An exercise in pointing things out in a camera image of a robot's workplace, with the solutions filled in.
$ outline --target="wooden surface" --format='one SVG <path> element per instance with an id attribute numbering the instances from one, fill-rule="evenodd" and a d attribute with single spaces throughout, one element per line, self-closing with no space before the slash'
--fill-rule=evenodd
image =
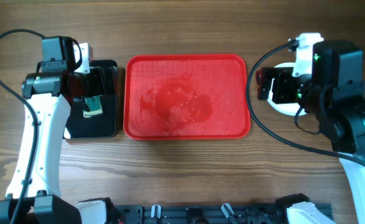
<path id="1" fill-rule="evenodd" d="M 26 28 L 67 35 L 89 42 L 95 59 L 113 59 L 120 67 L 139 54 L 236 53 L 251 69 L 288 38 L 317 31 L 360 45 L 365 79 L 365 1 L 10 2 L 0 0 L 0 33 Z M 284 51 L 264 66 L 294 58 Z M 41 59 L 39 38 L 10 35 L 0 42 L 0 78 L 20 93 Z M 264 124 L 281 136 L 330 150 L 323 136 L 297 130 L 292 118 L 266 102 L 252 102 Z M 311 116 L 302 123 L 316 129 Z M 23 105 L 0 87 L 0 200 L 16 167 L 23 125 Z M 357 223 L 337 159 L 285 146 L 255 124 L 245 138 L 227 141 L 133 141 L 123 131 L 111 139 L 64 141 L 60 185 L 70 203 L 96 197 L 143 205 L 273 202 L 302 192 L 314 202 L 332 203 L 338 223 Z"/>

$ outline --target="wooden table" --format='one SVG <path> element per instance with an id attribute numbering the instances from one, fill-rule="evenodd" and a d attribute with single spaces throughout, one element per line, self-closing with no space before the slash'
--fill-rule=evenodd
<path id="1" fill-rule="evenodd" d="M 345 0 L 86 2 L 0 0 L 0 33 L 26 28 L 89 42 L 95 59 L 120 67 L 139 54 L 236 53 L 248 68 L 263 54 L 302 32 L 349 39 L 364 51 L 365 2 Z M 42 59 L 40 39 L 13 34 L 0 42 L 0 78 L 21 92 L 21 82 Z M 283 51 L 264 66 L 294 61 Z M 251 93 L 256 93 L 252 85 Z M 264 124 L 301 144 L 329 149 L 323 136 L 299 131 L 293 118 L 252 97 Z M 0 200 L 16 167 L 24 107 L 0 87 Z M 316 130 L 312 116 L 302 126 Z M 272 139 L 255 124 L 242 139 L 133 141 L 120 131 L 111 139 L 64 141 L 62 197 L 70 203 L 111 197 L 116 204 L 174 205 L 274 202 L 304 193 L 330 202 L 338 223 L 357 223 L 344 170 L 337 159 L 303 152 Z"/>

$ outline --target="red plastic surface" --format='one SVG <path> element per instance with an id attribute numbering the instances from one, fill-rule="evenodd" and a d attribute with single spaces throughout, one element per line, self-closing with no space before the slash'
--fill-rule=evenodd
<path id="1" fill-rule="evenodd" d="M 136 56 L 127 65 L 124 131 L 141 140 L 241 138 L 250 129 L 246 75 L 233 54 Z"/>

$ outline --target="red tray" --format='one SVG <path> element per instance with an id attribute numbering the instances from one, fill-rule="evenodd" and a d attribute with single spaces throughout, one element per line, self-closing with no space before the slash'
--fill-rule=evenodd
<path id="1" fill-rule="evenodd" d="M 246 64 L 233 54 L 139 55 L 127 64 L 124 131 L 133 139 L 231 139 L 250 130 Z"/>

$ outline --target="wood grain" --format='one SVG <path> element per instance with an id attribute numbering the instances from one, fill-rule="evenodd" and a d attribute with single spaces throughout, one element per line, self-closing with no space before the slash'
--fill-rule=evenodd
<path id="1" fill-rule="evenodd" d="M 360 45 L 365 79 L 365 1 L 0 0 L 0 33 L 22 27 L 89 42 L 95 59 L 113 59 L 121 67 L 139 54 L 236 53 L 248 69 L 288 38 L 317 31 Z M 6 37 L 0 42 L 0 77 L 20 92 L 41 58 L 38 38 Z M 264 65 L 293 60 L 281 52 Z M 267 103 L 255 98 L 252 103 L 281 136 L 330 149 L 323 136 L 302 133 Z M 0 200 L 16 167 L 23 119 L 23 106 L 0 89 Z M 316 130 L 316 121 L 308 116 L 302 126 Z M 95 197 L 143 205 L 273 202 L 302 192 L 314 202 L 332 203 L 338 223 L 357 223 L 337 159 L 285 146 L 255 124 L 245 138 L 227 141 L 133 141 L 123 131 L 111 139 L 64 141 L 60 179 L 70 203 Z"/>

